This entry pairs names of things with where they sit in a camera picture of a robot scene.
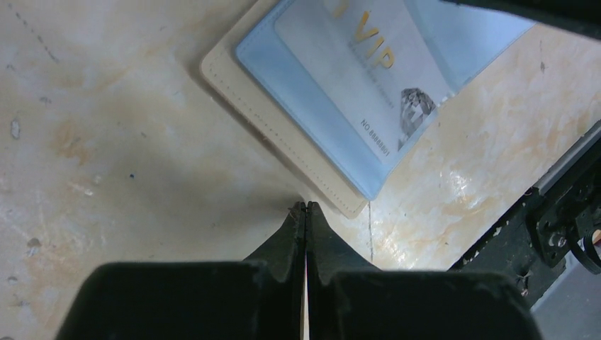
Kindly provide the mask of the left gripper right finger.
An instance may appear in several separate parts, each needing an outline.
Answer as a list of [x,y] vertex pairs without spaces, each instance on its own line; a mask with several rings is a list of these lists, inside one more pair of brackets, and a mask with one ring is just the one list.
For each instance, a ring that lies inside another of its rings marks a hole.
[[337,338],[336,304],[331,281],[338,273],[378,271],[330,226],[317,202],[305,210],[305,257],[310,339]]

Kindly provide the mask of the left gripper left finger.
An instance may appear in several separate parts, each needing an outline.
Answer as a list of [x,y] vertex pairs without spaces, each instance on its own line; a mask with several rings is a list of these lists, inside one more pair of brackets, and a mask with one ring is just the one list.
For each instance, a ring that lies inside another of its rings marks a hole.
[[280,228],[245,258],[265,267],[258,306],[258,339],[303,338],[305,218],[305,203],[295,203]]

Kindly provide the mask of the beige card holder wallet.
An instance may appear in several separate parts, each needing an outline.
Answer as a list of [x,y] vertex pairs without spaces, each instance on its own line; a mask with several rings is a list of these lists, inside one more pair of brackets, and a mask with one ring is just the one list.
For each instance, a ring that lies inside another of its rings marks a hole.
[[256,1],[203,58],[203,78],[346,217],[377,198],[436,119],[439,107],[518,40],[533,22],[447,1],[403,1],[450,91],[439,104],[409,103],[425,121],[383,164],[275,31],[292,1]]

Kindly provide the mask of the white credit card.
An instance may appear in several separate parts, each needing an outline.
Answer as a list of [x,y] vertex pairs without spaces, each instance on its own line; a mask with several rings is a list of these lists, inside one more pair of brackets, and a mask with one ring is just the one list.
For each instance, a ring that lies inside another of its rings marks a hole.
[[274,28],[383,164],[425,121],[415,96],[450,91],[403,1],[292,1]]

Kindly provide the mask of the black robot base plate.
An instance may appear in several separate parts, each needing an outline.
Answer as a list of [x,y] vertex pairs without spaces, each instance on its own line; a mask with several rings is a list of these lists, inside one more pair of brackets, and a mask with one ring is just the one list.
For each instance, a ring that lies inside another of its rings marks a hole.
[[533,305],[567,258],[600,274],[600,123],[595,123],[451,267],[497,272]]

